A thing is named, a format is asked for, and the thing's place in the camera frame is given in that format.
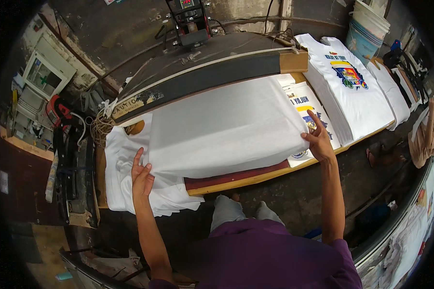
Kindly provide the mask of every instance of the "gray pants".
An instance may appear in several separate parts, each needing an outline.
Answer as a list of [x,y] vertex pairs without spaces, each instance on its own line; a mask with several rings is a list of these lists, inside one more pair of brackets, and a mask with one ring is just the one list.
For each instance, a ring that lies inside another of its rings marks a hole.
[[[220,195],[217,197],[215,203],[214,215],[212,216],[212,224],[210,225],[210,231],[225,222],[242,221],[247,219],[243,213],[243,207],[240,203],[233,201],[227,196]],[[279,223],[284,223],[278,217],[278,215],[267,207],[264,201],[260,202],[260,207],[255,213],[257,220],[273,220]]]

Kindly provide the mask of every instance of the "white bucket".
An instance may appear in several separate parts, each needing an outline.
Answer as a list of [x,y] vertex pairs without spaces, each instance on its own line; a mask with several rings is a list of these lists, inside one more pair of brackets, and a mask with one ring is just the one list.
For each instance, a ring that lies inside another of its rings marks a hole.
[[353,13],[353,18],[357,22],[377,38],[384,39],[384,36],[389,32],[391,24],[385,18],[377,15],[370,6],[362,1],[355,0],[353,12],[351,13]]

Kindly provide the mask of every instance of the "blue bucket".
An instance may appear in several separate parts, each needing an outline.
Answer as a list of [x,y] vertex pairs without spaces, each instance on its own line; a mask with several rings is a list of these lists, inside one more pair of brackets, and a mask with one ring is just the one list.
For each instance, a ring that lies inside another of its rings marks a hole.
[[349,23],[346,46],[366,66],[376,51],[383,44],[383,40],[363,27],[355,19]]

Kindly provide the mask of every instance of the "person's hand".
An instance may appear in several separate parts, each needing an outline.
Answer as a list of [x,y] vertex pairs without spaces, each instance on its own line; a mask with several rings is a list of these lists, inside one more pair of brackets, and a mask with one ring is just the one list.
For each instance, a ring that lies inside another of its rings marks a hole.
[[306,134],[303,132],[301,133],[301,137],[307,142],[310,142],[310,151],[319,162],[335,160],[336,155],[331,146],[330,136],[328,135],[326,128],[311,110],[307,110],[307,113],[315,122],[317,129],[312,130],[309,128],[311,133]]
[[429,115],[434,116],[434,97],[429,99]]
[[138,201],[143,199],[148,199],[151,193],[151,188],[153,188],[153,182],[155,177],[149,174],[151,171],[151,164],[143,165],[140,164],[140,158],[143,154],[143,147],[141,147],[133,159],[132,166],[132,197],[133,204],[135,205]]

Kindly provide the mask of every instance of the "green cross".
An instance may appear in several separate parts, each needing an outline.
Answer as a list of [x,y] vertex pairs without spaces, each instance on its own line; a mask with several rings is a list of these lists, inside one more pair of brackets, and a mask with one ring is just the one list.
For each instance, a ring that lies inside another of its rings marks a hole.
[[42,80],[42,82],[41,82],[40,84],[47,83],[47,76],[45,76],[45,77],[40,77],[40,79]]

